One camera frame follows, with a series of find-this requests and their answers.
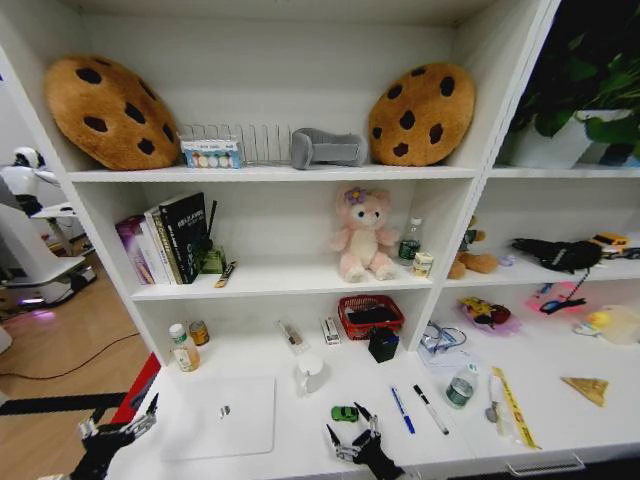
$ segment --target white book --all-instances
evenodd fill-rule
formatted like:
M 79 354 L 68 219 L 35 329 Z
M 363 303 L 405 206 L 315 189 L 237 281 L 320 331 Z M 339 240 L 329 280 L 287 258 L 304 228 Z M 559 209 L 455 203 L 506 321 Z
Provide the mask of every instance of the white book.
M 140 246 L 140 250 L 142 251 L 142 256 L 149 266 L 149 271 L 151 272 L 153 280 L 158 284 L 169 283 L 169 278 L 167 277 L 167 273 L 164 271 L 164 267 L 162 266 L 160 254 L 158 253 L 158 249 L 155 246 L 153 236 L 151 235 L 151 230 L 149 229 L 149 224 L 146 220 L 140 222 L 140 230 L 142 231 L 142 235 L 140 235 L 141 238 L 138 238 L 138 235 L 136 235 L 136 240 L 138 240 L 138 245 Z
M 162 240 L 160 240 L 160 234 L 158 233 L 156 222 L 153 220 L 153 213 L 155 210 L 158 210 L 158 207 L 151 208 L 144 212 L 145 223 L 147 224 L 147 227 L 149 227 L 149 231 L 151 232 L 151 239 L 153 240 L 153 244 L 156 247 L 155 249 L 158 252 L 158 256 L 160 257 L 162 269 L 164 270 L 164 274 L 167 277 L 167 283 L 177 285 L 178 282 L 176 282 L 176 277 L 171 270 L 167 252 L 165 252 L 164 247 L 162 246 Z

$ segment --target wooden floor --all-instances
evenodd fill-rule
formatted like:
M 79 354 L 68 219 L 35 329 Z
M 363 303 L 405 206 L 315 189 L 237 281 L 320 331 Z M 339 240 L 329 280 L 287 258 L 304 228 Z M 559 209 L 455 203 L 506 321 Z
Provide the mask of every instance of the wooden floor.
M 91 263 L 98 278 L 75 298 L 52 310 L 3 322 L 14 343 L 0 354 L 0 373 L 55 375 L 81 364 L 113 340 L 137 331 L 107 274 L 97 260 Z M 0 390 L 15 399 L 125 392 L 148 355 L 140 337 L 133 337 L 59 379 L 0 377 Z M 110 420 L 113 413 L 107 411 L 103 421 Z M 47 474 L 69 473 L 83 453 L 76 426 L 90 414 L 0 416 L 0 479 L 35 480 Z

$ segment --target wire rack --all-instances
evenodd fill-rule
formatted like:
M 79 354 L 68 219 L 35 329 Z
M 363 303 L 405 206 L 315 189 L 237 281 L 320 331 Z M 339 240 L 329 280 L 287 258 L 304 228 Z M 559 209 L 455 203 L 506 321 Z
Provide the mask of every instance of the wire rack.
M 186 124 L 181 136 L 192 139 L 226 139 L 240 141 L 242 164 L 279 166 L 291 164 L 291 127 L 280 124 Z

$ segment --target white cup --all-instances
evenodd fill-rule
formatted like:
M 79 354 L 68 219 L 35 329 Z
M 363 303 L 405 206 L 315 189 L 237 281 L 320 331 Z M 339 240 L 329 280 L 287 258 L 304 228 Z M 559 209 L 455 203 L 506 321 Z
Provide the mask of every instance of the white cup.
M 298 393 L 302 396 L 317 391 L 324 383 L 324 362 L 312 353 L 304 353 L 298 357 L 295 371 Z

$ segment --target tape measure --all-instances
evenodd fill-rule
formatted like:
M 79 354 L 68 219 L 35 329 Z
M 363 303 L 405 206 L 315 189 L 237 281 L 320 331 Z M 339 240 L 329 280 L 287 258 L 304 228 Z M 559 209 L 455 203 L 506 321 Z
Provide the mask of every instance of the tape measure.
M 493 374 L 502 382 L 505 397 L 507 398 L 509 409 L 511 410 L 511 415 L 518 426 L 518 430 L 520 430 L 520 437 L 528 447 L 540 450 L 540 447 L 536 445 L 536 442 L 533 440 L 531 430 L 529 430 L 527 423 L 524 421 L 522 410 L 520 410 L 520 406 L 518 405 L 518 402 L 516 402 L 516 398 L 513 396 L 513 392 L 507 383 L 507 378 L 504 376 L 504 372 L 498 367 L 493 367 Z

